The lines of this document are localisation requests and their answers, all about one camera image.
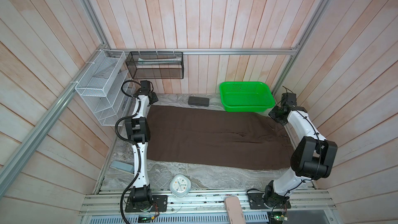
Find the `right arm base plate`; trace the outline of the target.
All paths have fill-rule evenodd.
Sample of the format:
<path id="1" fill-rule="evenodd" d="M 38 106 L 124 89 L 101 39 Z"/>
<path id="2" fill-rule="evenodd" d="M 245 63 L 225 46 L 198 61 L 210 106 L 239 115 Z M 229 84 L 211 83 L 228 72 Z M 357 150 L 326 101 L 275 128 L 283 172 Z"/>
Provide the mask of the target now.
<path id="1" fill-rule="evenodd" d="M 263 193 L 260 192 L 254 192 L 251 191 L 247 194 L 248 197 L 248 202 L 249 202 L 249 206 L 250 209 L 252 210 L 259 210 L 259 209 L 268 209 L 271 210 L 272 207 L 268 207 L 264 204 L 263 198 L 262 198 Z M 291 208 L 291 204 L 289 201 L 286 202 L 286 204 L 280 204 L 279 206 L 276 206 L 274 208 L 274 210 L 276 209 L 290 209 Z"/>

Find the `brown trousers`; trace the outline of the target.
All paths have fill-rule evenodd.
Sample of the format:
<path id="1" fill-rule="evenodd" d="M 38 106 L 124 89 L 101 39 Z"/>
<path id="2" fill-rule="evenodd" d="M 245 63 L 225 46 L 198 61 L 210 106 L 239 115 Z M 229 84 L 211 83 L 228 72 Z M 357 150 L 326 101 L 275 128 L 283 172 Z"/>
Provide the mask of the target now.
<path id="1" fill-rule="evenodd" d="M 293 147 L 285 128 L 257 113 L 153 105 L 147 121 L 150 160 L 249 170 L 290 167 Z"/>

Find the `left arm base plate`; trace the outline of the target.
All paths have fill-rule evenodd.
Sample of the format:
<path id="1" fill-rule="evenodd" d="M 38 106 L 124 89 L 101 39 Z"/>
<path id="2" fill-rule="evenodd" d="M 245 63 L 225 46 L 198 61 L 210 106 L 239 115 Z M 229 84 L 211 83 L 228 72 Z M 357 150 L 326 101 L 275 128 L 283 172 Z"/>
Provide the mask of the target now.
<path id="1" fill-rule="evenodd" d="M 124 211 L 126 213 L 165 212 L 167 201 L 168 196 L 166 195 L 154 195 L 151 201 L 138 201 L 128 197 Z"/>

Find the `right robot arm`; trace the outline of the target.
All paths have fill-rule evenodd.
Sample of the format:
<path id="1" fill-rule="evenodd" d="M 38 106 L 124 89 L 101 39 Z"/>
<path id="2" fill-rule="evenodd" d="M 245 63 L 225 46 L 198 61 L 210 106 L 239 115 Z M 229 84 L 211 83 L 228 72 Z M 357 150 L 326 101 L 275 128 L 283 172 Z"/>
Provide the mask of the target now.
<path id="1" fill-rule="evenodd" d="M 292 154 L 288 171 L 265 188 L 263 201 L 271 208 L 285 204 L 303 183 L 329 177 L 338 147 L 318 132 L 305 111 L 290 105 L 275 106 L 269 116 L 282 125 L 291 124 L 301 139 Z"/>

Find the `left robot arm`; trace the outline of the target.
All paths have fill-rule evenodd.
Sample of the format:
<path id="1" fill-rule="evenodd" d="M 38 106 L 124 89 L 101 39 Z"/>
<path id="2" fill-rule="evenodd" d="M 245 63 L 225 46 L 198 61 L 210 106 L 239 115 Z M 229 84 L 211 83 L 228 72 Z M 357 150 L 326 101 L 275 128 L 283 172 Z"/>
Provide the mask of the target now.
<path id="1" fill-rule="evenodd" d="M 147 107 L 151 104 L 150 93 L 137 95 L 133 114 L 125 121 L 127 139 L 132 142 L 134 156 L 134 182 L 129 187 L 128 207 L 148 211 L 152 207 L 152 193 L 147 173 L 147 150 L 150 141 L 150 129 L 146 119 Z"/>

